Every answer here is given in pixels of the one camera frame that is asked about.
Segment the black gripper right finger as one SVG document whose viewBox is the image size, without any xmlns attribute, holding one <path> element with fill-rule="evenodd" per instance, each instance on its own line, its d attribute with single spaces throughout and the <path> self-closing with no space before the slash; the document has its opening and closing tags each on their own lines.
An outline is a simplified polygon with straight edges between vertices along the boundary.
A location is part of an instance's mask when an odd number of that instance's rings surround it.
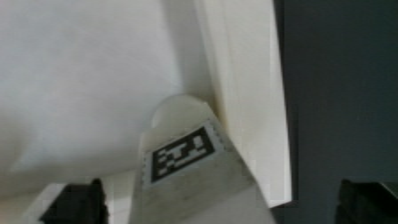
<svg viewBox="0 0 398 224">
<path fill-rule="evenodd" d="M 336 224 L 398 224 L 398 182 L 341 181 Z"/>
</svg>

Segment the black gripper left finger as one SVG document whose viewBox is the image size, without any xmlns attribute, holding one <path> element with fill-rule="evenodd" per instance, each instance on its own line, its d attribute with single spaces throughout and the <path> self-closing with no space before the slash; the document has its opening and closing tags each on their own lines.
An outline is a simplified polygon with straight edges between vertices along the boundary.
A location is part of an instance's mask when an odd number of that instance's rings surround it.
<svg viewBox="0 0 398 224">
<path fill-rule="evenodd" d="M 68 184 L 32 224 L 107 224 L 103 182 Z"/>
</svg>

